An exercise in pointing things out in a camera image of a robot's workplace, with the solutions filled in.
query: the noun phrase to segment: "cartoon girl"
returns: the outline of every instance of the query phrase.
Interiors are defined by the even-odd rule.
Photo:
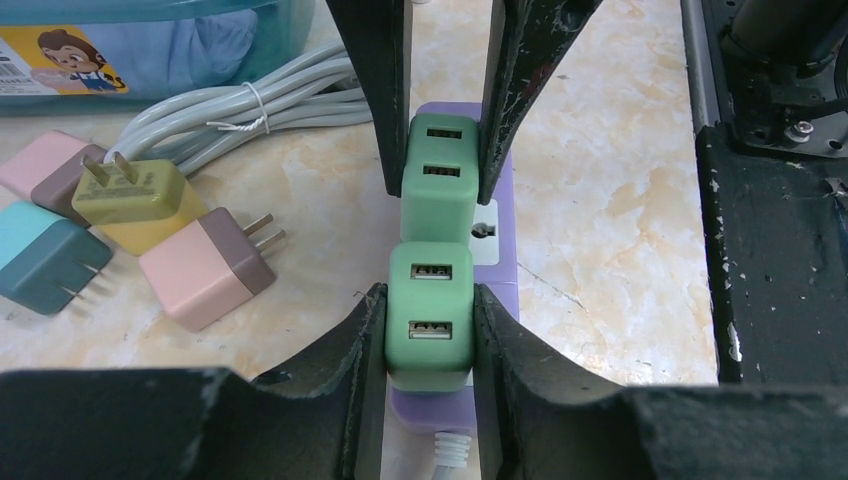
[[[70,73],[71,80],[79,80],[91,92],[117,92],[127,87],[121,77],[113,78],[101,71],[106,59],[96,48],[65,30],[42,33],[38,47],[48,60]]]

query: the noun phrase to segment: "marble surface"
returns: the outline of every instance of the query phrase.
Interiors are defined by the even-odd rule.
[[[413,109],[480,100],[490,5],[415,6]],[[319,4],[307,48],[333,38]],[[51,128],[108,146],[128,120],[2,118],[0,161]],[[522,321],[616,382],[715,383],[691,132],[678,1],[607,0],[513,146]],[[252,377],[386,280],[399,205],[383,189],[370,124],[261,138],[191,183],[209,206],[241,222],[270,212],[289,232],[269,252],[274,285],[190,334],[162,315],[135,258],[118,252],[55,317],[0,299],[0,370],[226,365]],[[11,201],[0,192],[0,207]],[[429,478],[432,438],[405,434],[389,413],[385,445],[384,478]]]

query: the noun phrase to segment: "usb port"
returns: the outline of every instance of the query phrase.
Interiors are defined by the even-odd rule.
[[[450,322],[409,322],[410,340],[450,340],[452,337]]]
[[[444,128],[428,128],[428,137],[453,138],[459,140],[462,138],[462,130],[447,130]]]
[[[437,167],[424,165],[424,175],[442,175],[445,177],[458,177],[459,169],[455,167]]]
[[[409,278],[413,280],[450,280],[453,278],[453,268],[450,265],[413,264]]]

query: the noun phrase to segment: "power strip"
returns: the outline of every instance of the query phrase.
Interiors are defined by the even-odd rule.
[[[417,113],[445,113],[480,119],[479,103],[431,102]],[[474,211],[469,248],[474,259],[474,282],[487,285],[515,318],[518,317],[518,262],[515,249],[515,205],[512,154],[506,162],[489,205]],[[477,429],[474,387],[455,393],[416,395],[391,388],[389,402],[403,426],[414,433],[441,431],[473,433]]]

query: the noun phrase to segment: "purple power strip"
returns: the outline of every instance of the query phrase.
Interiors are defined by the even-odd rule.
[[[430,102],[418,113],[447,113],[480,120],[479,103]],[[518,320],[518,262],[515,252],[515,205],[512,189],[512,153],[507,155],[495,187],[498,202],[498,263],[475,265],[474,281],[487,285],[510,315]],[[474,432],[474,387],[448,394],[411,394],[391,388],[389,402],[403,426],[414,433]]]

